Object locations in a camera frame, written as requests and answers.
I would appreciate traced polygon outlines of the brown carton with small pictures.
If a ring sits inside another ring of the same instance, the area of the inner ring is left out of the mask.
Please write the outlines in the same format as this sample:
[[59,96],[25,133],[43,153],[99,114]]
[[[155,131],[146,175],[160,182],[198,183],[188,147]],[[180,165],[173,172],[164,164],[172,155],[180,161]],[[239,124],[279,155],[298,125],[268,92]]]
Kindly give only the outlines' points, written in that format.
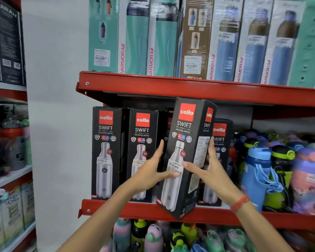
[[205,79],[214,0],[182,0],[174,77]]

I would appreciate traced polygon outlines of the teal carton with small pictures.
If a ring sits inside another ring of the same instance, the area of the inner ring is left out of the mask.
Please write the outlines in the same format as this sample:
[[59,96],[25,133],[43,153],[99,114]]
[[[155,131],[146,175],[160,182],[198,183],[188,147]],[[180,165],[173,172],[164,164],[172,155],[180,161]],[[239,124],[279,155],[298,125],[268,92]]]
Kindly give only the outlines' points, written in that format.
[[89,71],[117,73],[119,0],[89,0]]

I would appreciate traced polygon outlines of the black steel bottle carton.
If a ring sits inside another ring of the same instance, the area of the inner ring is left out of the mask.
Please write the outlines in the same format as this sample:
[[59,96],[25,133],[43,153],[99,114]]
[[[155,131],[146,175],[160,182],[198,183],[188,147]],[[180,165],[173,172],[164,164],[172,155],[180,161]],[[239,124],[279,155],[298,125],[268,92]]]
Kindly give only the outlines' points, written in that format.
[[177,220],[194,209],[200,185],[200,178],[182,163],[204,167],[216,110],[217,106],[206,100],[178,98],[175,102],[162,171],[180,175],[160,182],[156,202]]
[[160,141],[164,140],[163,156],[167,148],[167,142],[169,138],[169,131],[171,128],[173,113],[174,108],[166,108],[163,111],[159,111],[157,126],[157,147],[160,145]]
[[128,108],[93,107],[92,199],[109,199],[126,178],[129,114]]
[[156,150],[159,112],[131,108],[127,148],[127,176],[131,178]]
[[[232,131],[233,121],[224,118],[215,118],[213,126],[213,137],[215,144],[216,157],[223,166],[224,170],[231,175],[232,167],[229,167],[231,163],[231,157],[229,156],[231,140],[233,138]],[[222,201],[218,195],[202,181],[200,180],[198,191],[199,206],[209,207],[221,207]]]

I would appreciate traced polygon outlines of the white carton with blue bottle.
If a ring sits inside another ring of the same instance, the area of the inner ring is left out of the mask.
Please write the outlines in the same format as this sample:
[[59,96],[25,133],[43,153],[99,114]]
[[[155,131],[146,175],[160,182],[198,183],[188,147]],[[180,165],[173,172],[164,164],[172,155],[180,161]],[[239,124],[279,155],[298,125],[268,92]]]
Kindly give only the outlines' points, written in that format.
[[274,0],[261,84],[286,86],[305,0]]
[[234,81],[259,84],[274,0],[244,0]]
[[233,81],[244,0],[214,0],[207,80]]

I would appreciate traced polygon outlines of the cluster of colourful sipper bottles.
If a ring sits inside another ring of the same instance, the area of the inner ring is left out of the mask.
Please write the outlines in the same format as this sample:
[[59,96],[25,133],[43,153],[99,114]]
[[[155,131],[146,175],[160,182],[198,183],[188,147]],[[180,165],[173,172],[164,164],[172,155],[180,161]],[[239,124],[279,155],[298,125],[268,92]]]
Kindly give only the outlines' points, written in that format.
[[236,160],[231,161],[233,169],[231,169],[231,179],[233,182],[241,181],[242,174],[244,171],[244,156],[242,154],[243,150],[248,152],[248,149],[252,146],[260,145],[273,148],[274,146],[281,145],[283,147],[287,146],[288,151],[293,151],[293,156],[297,156],[299,153],[302,156],[307,157],[307,161],[312,162],[314,159],[310,158],[310,154],[315,152],[315,143],[307,144],[301,141],[298,137],[294,137],[292,140],[288,141],[284,137],[276,137],[276,133],[272,131],[270,134],[265,132],[259,132],[255,129],[250,129],[242,133],[234,135],[234,146],[237,151]]

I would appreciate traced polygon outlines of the person's right hand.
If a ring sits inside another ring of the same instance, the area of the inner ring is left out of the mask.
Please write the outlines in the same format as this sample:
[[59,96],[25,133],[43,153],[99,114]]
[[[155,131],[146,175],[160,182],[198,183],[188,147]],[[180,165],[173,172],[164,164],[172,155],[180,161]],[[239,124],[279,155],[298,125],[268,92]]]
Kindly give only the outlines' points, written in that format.
[[209,166],[206,169],[206,176],[201,180],[218,195],[223,203],[232,206],[244,198],[245,194],[232,182],[217,159],[213,136],[210,138],[208,153]]

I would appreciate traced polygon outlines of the white carton with teal bottle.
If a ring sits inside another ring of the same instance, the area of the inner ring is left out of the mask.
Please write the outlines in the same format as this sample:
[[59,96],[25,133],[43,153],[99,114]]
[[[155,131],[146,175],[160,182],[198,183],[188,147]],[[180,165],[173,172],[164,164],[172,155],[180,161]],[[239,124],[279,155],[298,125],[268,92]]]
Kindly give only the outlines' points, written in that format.
[[146,75],[173,77],[180,0],[150,0]]
[[149,5],[150,0],[119,0],[118,73],[146,75]]

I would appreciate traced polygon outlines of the black and green water bottle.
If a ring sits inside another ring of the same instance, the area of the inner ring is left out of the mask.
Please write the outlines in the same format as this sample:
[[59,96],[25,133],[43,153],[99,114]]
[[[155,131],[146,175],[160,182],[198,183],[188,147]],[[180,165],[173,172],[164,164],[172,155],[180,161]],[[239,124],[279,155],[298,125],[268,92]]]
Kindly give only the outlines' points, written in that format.
[[271,167],[275,171],[275,177],[270,179],[282,185],[281,192],[266,194],[263,211],[292,213],[294,203],[290,182],[293,173],[293,160],[295,152],[286,145],[275,145],[271,152]]

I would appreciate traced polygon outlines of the white and red shelf board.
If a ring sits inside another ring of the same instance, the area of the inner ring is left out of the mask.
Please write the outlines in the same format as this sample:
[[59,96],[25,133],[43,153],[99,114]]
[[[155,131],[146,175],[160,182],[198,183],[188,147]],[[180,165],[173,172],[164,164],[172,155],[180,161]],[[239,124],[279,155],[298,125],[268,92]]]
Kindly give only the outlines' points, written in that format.
[[27,102],[26,86],[12,85],[0,82],[0,100]]
[[10,182],[13,182],[22,176],[32,172],[32,165],[27,165],[22,169],[19,169],[17,171],[11,171],[7,175],[0,177],[0,187],[9,184]]
[[36,222],[33,222],[23,234],[17,237],[11,245],[2,252],[21,252],[33,239],[36,238]]

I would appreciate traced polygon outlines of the person's left hand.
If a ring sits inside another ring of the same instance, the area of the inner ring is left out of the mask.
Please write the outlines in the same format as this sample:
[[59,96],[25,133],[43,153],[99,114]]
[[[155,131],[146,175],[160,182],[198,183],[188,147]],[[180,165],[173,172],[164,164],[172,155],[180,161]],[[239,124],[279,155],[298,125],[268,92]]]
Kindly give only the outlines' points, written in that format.
[[157,169],[163,155],[163,149],[164,141],[161,140],[155,154],[147,160],[129,180],[125,182],[125,187],[130,192],[131,197],[151,189],[159,182],[159,172]]

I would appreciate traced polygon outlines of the red metal shelf board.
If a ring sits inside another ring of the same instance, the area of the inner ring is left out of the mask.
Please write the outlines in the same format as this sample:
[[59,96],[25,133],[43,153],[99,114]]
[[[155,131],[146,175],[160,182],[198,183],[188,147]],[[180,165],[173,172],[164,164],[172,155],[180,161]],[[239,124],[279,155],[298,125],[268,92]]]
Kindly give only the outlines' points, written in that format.
[[81,71],[76,89],[315,108],[315,89],[215,80]]
[[[263,216],[277,229],[314,230],[315,215],[292,213],[262,212]],[[129,202],[122,210],[120,217],[144,220],[179,221],[212,225],[241,226],[238,218],[229,209],[214,207],[195,207],[181,220],[155,203]]]

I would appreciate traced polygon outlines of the purple and pink water bottle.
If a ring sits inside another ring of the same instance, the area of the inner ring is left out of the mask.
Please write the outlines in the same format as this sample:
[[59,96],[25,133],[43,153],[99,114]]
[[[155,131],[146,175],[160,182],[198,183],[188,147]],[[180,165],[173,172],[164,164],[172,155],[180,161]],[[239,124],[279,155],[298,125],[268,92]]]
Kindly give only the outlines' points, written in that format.
[[302,148],[293,161],[290,181],[293,192],[293,211],[315,215],[315,149]]

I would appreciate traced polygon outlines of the person's left forearm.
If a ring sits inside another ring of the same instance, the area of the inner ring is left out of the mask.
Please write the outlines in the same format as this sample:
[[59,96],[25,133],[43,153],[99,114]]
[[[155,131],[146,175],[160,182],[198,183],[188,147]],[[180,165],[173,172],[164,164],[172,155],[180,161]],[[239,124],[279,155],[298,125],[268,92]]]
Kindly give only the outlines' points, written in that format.
[[135,194],[135,190],[135,185],[130,180],[122,184],[56,252],[100,252],[124,206]]

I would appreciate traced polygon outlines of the mint green carton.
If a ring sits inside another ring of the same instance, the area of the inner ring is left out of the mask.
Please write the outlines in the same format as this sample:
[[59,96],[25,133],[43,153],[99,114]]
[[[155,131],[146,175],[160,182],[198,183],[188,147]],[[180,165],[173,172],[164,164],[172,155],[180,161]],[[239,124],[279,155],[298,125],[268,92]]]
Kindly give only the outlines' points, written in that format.
[[287,85],[315,89],[315,0],[305,0]]

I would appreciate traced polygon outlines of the pink and green bottle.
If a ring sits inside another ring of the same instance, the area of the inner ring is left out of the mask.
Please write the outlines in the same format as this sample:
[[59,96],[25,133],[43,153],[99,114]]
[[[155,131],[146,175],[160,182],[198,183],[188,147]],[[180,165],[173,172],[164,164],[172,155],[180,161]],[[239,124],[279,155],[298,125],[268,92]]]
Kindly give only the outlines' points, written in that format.
[[24,129],[24,137],[25,137],[25,161],[26,161],[26,165],[32,165],[29,120],[23,119],[22,120],[22,126]]

